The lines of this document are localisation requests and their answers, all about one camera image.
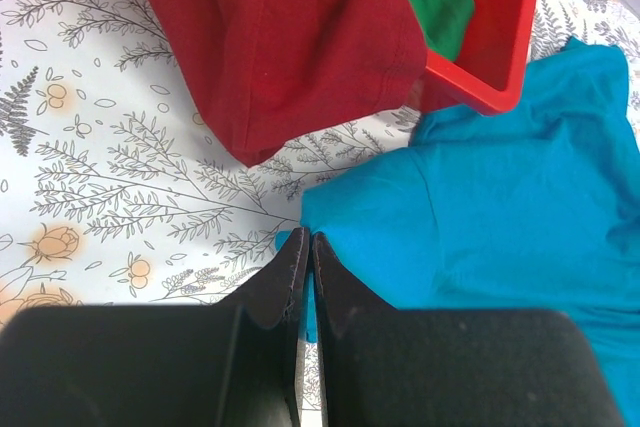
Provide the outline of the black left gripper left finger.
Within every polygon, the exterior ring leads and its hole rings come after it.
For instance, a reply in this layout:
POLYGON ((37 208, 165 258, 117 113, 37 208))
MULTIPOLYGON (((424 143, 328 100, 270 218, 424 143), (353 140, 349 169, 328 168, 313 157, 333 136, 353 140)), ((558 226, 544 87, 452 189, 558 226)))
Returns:
POLYGON ((1 333, 5 426, 297 426, 310 235, 211 305, 30 307, 1 333))

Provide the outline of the teal blue t-shirt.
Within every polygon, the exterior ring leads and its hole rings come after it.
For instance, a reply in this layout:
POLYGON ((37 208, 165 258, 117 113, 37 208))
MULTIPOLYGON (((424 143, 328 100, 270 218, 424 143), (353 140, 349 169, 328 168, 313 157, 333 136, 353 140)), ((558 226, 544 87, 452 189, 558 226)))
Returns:
POLYGON ((521 101, 426 116, 410 144, 307 190, 300 223, 397 308, 543 307, 589 339, 639 422, 639 150, 615 46, 570 39, 521 101))

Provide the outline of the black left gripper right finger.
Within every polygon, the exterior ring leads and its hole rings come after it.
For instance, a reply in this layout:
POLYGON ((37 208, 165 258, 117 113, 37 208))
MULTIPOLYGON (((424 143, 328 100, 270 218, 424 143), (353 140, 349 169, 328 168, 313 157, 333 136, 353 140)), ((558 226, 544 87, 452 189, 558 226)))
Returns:
POLYGON ((587 339, 543 309, 399 310, 313 239, 327 426, 620 426, 587 339))

